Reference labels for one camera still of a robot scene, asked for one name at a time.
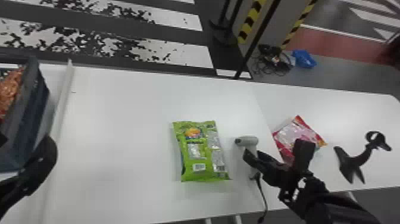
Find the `yellow and black striped pole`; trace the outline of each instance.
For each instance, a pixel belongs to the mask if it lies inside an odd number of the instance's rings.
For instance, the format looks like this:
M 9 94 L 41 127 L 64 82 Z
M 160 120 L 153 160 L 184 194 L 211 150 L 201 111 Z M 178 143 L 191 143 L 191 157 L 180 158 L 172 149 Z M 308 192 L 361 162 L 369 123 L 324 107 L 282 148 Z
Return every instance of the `yellow and black striped pole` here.
M 266 2 L 267 0 L 255 0 L 253 2 L 253 5 L 245 20 L 245 24 L 243 24 L 242 30 L 240 31 L 239 36 L 237 37 L 237 41 L 239 43 L 246 43 L 246 39 L 251 33 L 253 25 L 258 20 L 258 16 L 260 16 L 261 9 Z
M 300 18 L 296 21 L 295 25 L 293 26 L 292 30 L 290 33 L 286 36 L 285 41 L 283 41 L 282 46 L 280 47 L 281 49 L 285 49 L 290 40 L 294 37 L 296 34 L 296 31 L 299 29 L 300 25 L 304 22 L 305 18 L 308 16 L 310 11 L 314 8 L 315 3 L 317 3 L 318 0 L 311 0 L 311 2 L 305 7 L 304 11 L 301 13 Z

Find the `red floor stripe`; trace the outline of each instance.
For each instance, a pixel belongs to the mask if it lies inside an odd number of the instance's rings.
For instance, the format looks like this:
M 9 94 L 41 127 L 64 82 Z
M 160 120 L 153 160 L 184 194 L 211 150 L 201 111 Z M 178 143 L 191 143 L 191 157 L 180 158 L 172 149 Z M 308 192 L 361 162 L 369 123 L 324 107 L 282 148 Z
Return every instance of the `red floor stripe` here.
M 306 49 L 309 53 L 375 64 L 390 64 L 383 56 L 387 45 L 376 41 L 338 35 L 335 33 L 300 28 L 287 50 Z

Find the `blue bag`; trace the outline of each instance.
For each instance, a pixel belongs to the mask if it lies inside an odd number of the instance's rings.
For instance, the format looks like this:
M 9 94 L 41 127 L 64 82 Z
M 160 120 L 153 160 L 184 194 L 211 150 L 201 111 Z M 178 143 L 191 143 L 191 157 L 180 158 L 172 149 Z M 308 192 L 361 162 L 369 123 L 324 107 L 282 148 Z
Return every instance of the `blue bag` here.
M 311 69 L 317 65 L 317 62 L 306 50 L 294 50 L 292 56 L 296 58 L 296 65 L 299 67 Z

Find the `chip bag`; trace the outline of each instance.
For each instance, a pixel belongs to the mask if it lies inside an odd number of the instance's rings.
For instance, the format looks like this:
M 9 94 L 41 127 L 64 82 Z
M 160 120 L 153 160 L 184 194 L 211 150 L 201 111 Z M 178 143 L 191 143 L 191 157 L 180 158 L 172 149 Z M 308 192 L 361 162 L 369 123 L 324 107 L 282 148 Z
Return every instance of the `chip bag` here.
M 182 158 L 182 182 L 228 180 L 228 171 L 214 121 L 174 122 Z
M 296 139 L 313 142 L 316 149 L 326 145 L 326 142 L 312 130 L 299 115 L 297 115 L 288 125 L 272 133 L 276 146 L 285 163 L 292 165 L 295 156 L 292 149 Z

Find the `white table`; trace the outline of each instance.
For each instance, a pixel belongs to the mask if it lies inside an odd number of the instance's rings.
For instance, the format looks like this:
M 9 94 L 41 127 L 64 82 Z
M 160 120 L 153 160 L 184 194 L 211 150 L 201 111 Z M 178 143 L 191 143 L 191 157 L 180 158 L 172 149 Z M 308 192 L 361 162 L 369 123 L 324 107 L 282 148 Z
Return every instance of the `white table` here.
M 263 209 L 234 139 L 259 136 L 260 148 L 279 155 L 245 82 L 76 67 L 71 92 L 43 223 L 160 223 Z M 181 183 L 179 120 L 217 121 L 231 181 Z M 283 208 L 277 189 L 263 185 L 270 206 Z
M 233 140 L 256 135 L 258 149 L 280 160 L 268 126 L 297 114 L 330 144 L 310 165 L 329 190 L 400 186 L 396 172 L 386 172 L 400 157 L 400 104 L 387 95 L 76 67 L 65 96 L 59 160 L 32 197 L 42 209 L 25 212 L 30 223 L 158 223 L 261 211 Z M 217 122 L 231 181 L 180 182 L 171 126 L 178 120 Z M 367 183 L 350 185 L 332 147 L 359 154 L 369 130 L 382 131 L 393 151 L 374 152 L 362 167 Z M 285 208 L 278 189 L 263 188 L 270 210 Z
M 400 159 L 400 103 L 390 95 L 296 86 L 252 83 L 252 89 L 268 126 L 276 130 L 287 119 L 300 115 L 328 146 L 321 148 L 310 163 L 310 171 L 325 181 L 331 191 L 350 191 L 400 186 L 400 174 L 393 169 Z M 378 130 L 385 134 L 393 151 L 374 150 L 361 166 L 366 183 L 356 176 L 350 184 L 338 169 L 334 146 L 349 155 L 362 153 L 365 134 Z

